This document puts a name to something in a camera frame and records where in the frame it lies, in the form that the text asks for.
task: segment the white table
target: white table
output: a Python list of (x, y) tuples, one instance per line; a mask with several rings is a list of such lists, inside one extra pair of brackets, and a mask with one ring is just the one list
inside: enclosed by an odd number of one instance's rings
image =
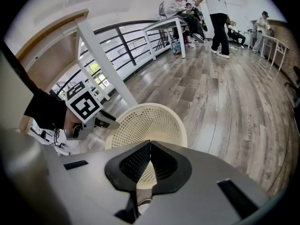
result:
[(276, 48), (275, 48), (274, 57), (273, 57), (273, 61), (272, 61), (271, 67), (273, 66), (273, 63), (274, 63), (274, 60), (275, 60), (275, 57), (276, 57), (276, 53), (278, 51), (281, 54), (283, 54), (283, 57), (282, 57), (282, 60), (281, 60), (281, 63), (280, 63), (279, 69), (278, 69), (278, 71), (280, 71), (282, 63), (283, 63), (283, 60), (285, 58), (285, 52), (289, 48), (283, 42), (279, 41), (277, 38), (270, 37), (270, 36), (267, 36), (267, 35), (262, 35), (262, 36), (263, 36), (263, 44), (262, 44), (261, 57), (263, 57), (263, 52), (264, 52), (265, 46), (268, 46), (270, 48), (270, 52), (269, 52), (269, 56), (268, 56), (268, 60), (269, 60), (270, 59), (270, 55), (271, 55), (271, 50), (272, 50), (273, 43), (276, 43)]
[(252, 46), (252, 40), (253, 38), (256, 37), (256, 34), (255, 33), (252, 33), (252, 32), (244, 32), (244, 35), (245, 34), (248, 34), (249, 35), (249, 42), (248, 42), (248, 49), (250, 48), (250, 46)]
[(167, 35), (168, 35), (168, 39), (169, 39), (169, 43), (170, 45), (172, 44), (172, 40), (171, 40), (171, 36), (170, 36), (170, 32), (169, 29), (170, 28), (175, 28), (177, 27), (178, 30), (178, 34), (179, 34), (179, 41), (180, 41), (180, 46), (181, 46), (181, 54), (182, 57), (185, 58), (186, 57), (186, 50), (184, 48), (184, 40), (183, 40), (183, 35), (181, 32), (181, 26), (187, 26), (186, 22), (183, 20), (182, 17), (180, 16), (173, 16), (173, 17), (169, 17), (166, 19), (163, 19), (159, 22), (153, 23), (145, 28), (142, 29), (146, 42), (149, 46), (150, 49), (150, 53), (152, 55), (153, 60), (156, 60), (156, 56), (154, 54), (153, 48), (151, 46), (151, 42), (149, 40), (149, 37), (147, 35), (147, 31), (153, 31), (153, 30), (166, 30)]

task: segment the white marker cube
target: white marker cube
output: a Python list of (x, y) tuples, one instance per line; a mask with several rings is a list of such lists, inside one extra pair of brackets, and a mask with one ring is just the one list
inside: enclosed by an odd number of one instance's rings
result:
[(67, 107), (83, 123), (86, 123), (102, 105), (84, 81), (79, 82), (65, 93)]

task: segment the black railing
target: black railing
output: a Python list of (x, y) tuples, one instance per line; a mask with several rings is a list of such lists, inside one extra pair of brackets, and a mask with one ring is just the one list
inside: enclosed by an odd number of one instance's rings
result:
[[(134, 50), (137, 50), (138, 48), (141, 48), (143, 46), (145, 46), (147, 43), (146, 43), (146, 40), (144, 38), (144, 36), (142, 37), (137, 37), (137, 38), (134, 38), (134, 39), (131, 39), (129, 41), (126, 41), (124, 39), (124, 35), (127, 35), (127, 34), (130, 34), (130, 33), (134, 33), (134, 32), (139, 32), (141, 31), (141, 29), (138, 29), (138, 30), (132, 30), (132, 31), (128, 31), (128, 32), (124, 32), (122, 33), (121, 30), (120, 30), (120, 27), (125, 27), (125, 26), (129, 26), (129, 25), (136, 25), (136, 24), (142, 24), (142, 23), (155, 23), (157, 22), (156, 20), (142, 20), (142, 21), (132, 21), (132, 22), (123, 22), (123, 23), (118, 23), (118, 24), (115, 24), (115, 25), (111, 25), (111, 26), (107, 26), (107, 27), (104, 27), (102, 29), (98, 29), (96, 31), (94, 31), (94, 34), (97, 35), (97, 34), (100, 34), (100, 33), (103, 33), (103, 32), (106, 32), (106, 31), (110, 31), (110, 30), (115, 30), (117, 35), (113, 36), (113, 37), (110, 37), (110, 38), (107, 38), (103, 41), (100, 41), (99, 43), (100, 44), (104, 44), (106, 43), (107, 41), (110, 41), (114, 38), (120, 38), (120, 41), (121, 43), (118, 44), (117, 46), (113, 47), (113, 48), (110, 48), (108, 50), (105, 51), (105, 53), (109, 53), (113, 50), (116, 50), (118, 52), (118, 56), (116, 56), (115, 58), (113, 59), (110, 59), (111, 63), (114, 65), (114, 62), (116, 60), (118, 60), (119, 58), (121, 58), (122, 56), (124, 55), (128, 55), (129, 57), (129, 60), (126, 61), (124, 64), (122, 64), (121, 66), (118, 66), (118, 67), (115, 67), (116, 71), (120, 70), (121, 68), (123, 68), (125, 65), (127, 65), (128, 63), (132, 62), (132, 64), (135, 66), (136, 65), (136, 61), (135, 59), (137, 59), (138, 57), (142, 56), (143, 54), (145, 53), (149, 53), (150, 50), (146, 50), (146, 51), (143, 51), (141, 52), (139, 55), (137, 56), (133, 56), (132, 55), (132, 51)], [(153, 49), (155, 49), (155, 51), (165, 47), (165, 44), (168, 40), (167, 38), (167, 35), (166, 35), (166, 32), (165, 31), (160, 31), (158, 30), (157, 33), (152, 33), (152, 34), (149, 34), (149, 36), (154, 36), (154, 35), (159, 35), (159, 38), (158, 39), (154, 39), (152, 41), (150, 41), (151, 43), (153, 42), (157, 42), (157, 46), (154, 46)], [(84, 54), (86, 54), (88, 52), (88, 50), (86, 49), (85, 51), (83, 51), (80, 55), (83, 56)], [(88, 62), (86, 62), (84, 64), (84, 67), (86, 68), (88, 65), (90, 65), (91, 63), (93, 63), (95, 60), (94, 59), (91, 59), (89, 60)], [(60, 87), (60, 89), (56, 92), (57, 95), (59, 95), (62, 91), (65, 91), (65, 87), (69, 84), (69, 83), (72, 83), (72, 80), (75, 78), (75, 76), (77, 76), (79, 73), (81, 72), (81, 70), (79, 69), (78, 71), (76, 71), (67, 81), (64, 85), (62, 85)], [(96, 71), (92, 71), (91, 73), (91, 76), (93, 79), (95, 79), (97, 81), (97, 83), (99, 85), (103, 84), (103, 86), (106, 87), (106, 85), (103, 83), (104, 81), (107, 81), (107, 78), (103, 75), (103, 72), (101, 71), (101, 69), (97, 69)]]

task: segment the white basket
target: white basket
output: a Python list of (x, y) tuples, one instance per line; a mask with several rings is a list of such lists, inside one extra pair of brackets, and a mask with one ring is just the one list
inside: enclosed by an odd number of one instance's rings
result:
[[(120, 127), (112, 130), (105, 149), (117, 148), (138, 141), (157, 140), (187, 147), (187, 133), (178, 115), (170, 108), (156, 103), (145, 103), (125, 111), (117, 120)], [(153, 165), (149, 162), (138, 189), (150, 189), (156, 184)]]

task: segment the black cap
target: black cap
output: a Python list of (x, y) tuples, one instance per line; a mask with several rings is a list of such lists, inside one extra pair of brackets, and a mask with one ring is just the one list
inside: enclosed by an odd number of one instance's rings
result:
[(263, 11), (262, 14), (266, 15), (267, 17), (269, 17), (269, 14), (266, 11)]

